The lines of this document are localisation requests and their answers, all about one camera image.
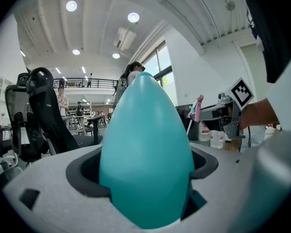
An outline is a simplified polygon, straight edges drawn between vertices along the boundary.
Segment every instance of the air vent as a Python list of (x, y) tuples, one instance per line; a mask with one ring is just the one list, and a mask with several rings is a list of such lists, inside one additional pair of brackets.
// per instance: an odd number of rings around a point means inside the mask
[(135, 38), (136, 38), (136, 33), (129, 31), (127, 29), (119, 28), (116, 39), (114, 41), (114, 46), (117, 49), (124, 51), (130, 48)]

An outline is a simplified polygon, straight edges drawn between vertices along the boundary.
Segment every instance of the white plastic cup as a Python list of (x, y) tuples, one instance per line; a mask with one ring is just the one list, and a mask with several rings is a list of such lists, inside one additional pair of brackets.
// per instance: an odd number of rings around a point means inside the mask
[(203, 121), (198, 124), (198, 140), (201, 142), (210, 141), (210, 130)]
[(225, 133), (223, 131), (210, 131), (210, 147), (222, 149), (225, 141)]

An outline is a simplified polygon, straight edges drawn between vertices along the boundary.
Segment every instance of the balcony railing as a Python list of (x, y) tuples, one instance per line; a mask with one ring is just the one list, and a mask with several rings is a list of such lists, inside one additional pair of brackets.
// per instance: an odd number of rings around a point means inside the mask
[[(92, 79), (87, 81), (81, 78), (66, 78), (67, 81), (64, 82), (64, 88), (71, 87), (90, 87), (90, 88), (108, 88), (114, 89), (117, 80), (105, 80), (105, 79)], [(54, 79), (53, 88), (58, 88), (60, 85), (60, 79)]]

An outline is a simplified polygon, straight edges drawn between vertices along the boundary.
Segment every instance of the backpack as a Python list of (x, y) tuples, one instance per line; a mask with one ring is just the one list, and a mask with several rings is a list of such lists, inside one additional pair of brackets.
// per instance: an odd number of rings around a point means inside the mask
[(113, 109), (117, 106), (117, 103), (119, 102), (120, 98), (122, 97), (123, 93), (127, 89), (128, 82), (126, 79), (120, 79), (117, 82), (117, 85), (115, 87), (115, 98), (114, 98), (114, 103), (113, 103)]

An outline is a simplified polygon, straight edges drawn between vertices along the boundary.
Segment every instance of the window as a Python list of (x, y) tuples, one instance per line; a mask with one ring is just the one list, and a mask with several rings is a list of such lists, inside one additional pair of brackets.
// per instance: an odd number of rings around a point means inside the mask
[(174, 82), (175, 80), (173, 72), (170, 72), (167, 75), (163, 76), (163, 86)]
[(159, 62), (157, 59), (157, 55), (153, 55), (151, 59), (144, 65), (145, 71), (151, 73), (153, 76), (157, 73), (159, 73)]
[(164, 70), (165, 68), (171, 65), (167, 46), (159, 50), (159, 60), (160, 60), (161, 70)]
[(177, 105), (174, 74), (166, 43), (159, 45), (143, 62), (145, 71), (153, 75), (172, 103)]

